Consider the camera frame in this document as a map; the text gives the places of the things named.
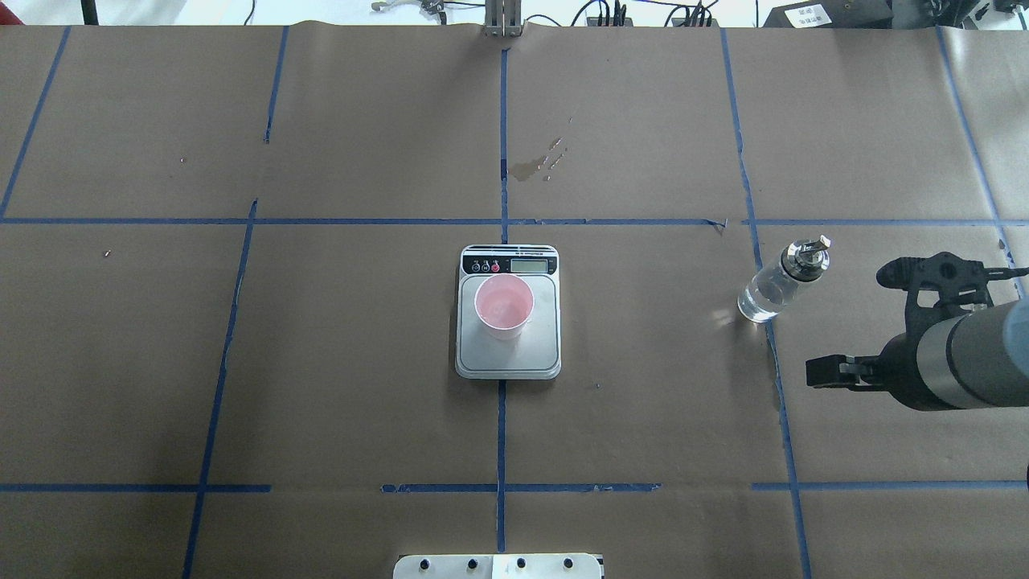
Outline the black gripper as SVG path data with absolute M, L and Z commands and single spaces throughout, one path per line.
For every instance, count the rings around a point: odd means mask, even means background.
M 915 346 L 907 334 L 890 339 L 878 356 L 851 356 L 833 353 L 807 360 L 807 385 L 816 389 L 846 389 L 852 392 L 877 392 L 879 377 L 883 391 L 907 407 L 925 407 L 924 385 L 916 370 Z

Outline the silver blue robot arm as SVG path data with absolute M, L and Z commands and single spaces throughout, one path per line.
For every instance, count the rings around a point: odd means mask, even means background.
M 809 359 L 811 388 L 886 392 L 923 412 L 1025 408 L 1028 404 L 1027 301 L 941 320 L 898 335 L 878 355 Z

